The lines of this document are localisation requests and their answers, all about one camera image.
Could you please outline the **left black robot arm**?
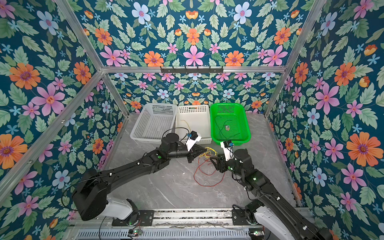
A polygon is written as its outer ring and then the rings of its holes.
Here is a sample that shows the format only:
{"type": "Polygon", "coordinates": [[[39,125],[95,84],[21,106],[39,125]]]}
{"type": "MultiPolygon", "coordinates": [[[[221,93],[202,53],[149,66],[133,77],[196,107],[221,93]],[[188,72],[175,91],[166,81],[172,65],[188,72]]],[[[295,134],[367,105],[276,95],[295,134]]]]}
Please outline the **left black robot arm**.
{"type": "Polygon", "coordinates": [[[193,131],[188,134],[187,141],[182,143],[176,133],[169,133],[162,138],[159,147],[134,162],[101,172],[87,171],[72,195],[81,219],[90,221],[105,216],[135,223],[139,218],[139,210],[133,201],[110,197],[110,193],[141,176],[162,170],[172,159],[186,158],[191,163],[206,152],[204,147],[197,144],[201,138],[193,131]]]}

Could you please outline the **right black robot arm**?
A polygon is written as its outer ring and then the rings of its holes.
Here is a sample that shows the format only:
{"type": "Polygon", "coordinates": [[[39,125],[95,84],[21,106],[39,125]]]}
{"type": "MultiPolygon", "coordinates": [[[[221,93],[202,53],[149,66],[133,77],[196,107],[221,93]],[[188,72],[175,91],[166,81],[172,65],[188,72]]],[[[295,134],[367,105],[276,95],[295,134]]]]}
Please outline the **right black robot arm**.
{"type": "Polygon", "coordinates": [[[253,165],[252,157],[246,149],[230,151],[225,155],[210,157],[217,171],[226,171],[238,176],[235,181],[247,192],[254,195],[246,206],[249,222],[264,226],[279,240],[332,240],[333,236],[326,228],[318,228],[301,215],[278,192],[272,182],[253,165]]]}

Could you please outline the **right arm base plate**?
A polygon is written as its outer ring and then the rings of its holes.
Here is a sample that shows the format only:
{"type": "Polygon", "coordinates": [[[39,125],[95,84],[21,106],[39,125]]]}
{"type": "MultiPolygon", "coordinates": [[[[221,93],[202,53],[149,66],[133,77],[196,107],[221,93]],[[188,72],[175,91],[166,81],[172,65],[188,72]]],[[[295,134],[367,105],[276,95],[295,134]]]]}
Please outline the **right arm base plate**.
{"type": "Polygon", "coordinates": [[[255,226],[258,225],[256,220],[255,213],[259,207],[263,207],[263,204],[259,202],[250,203],[245,207],[240,207],[238,205],[232,205],[232,221],[234,226],[255,226]]]}

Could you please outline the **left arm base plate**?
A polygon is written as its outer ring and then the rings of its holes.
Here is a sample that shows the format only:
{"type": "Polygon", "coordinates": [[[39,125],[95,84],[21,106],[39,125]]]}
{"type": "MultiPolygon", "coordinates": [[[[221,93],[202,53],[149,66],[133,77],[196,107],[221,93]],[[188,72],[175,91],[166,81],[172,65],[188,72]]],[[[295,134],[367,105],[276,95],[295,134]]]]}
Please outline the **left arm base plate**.
{"type": "Polygon", "coordinates": [[[113,227],[150,227],[153,224],[154,210],[138,210],[133,211],[125,220],[114,219],[113,227]]]}

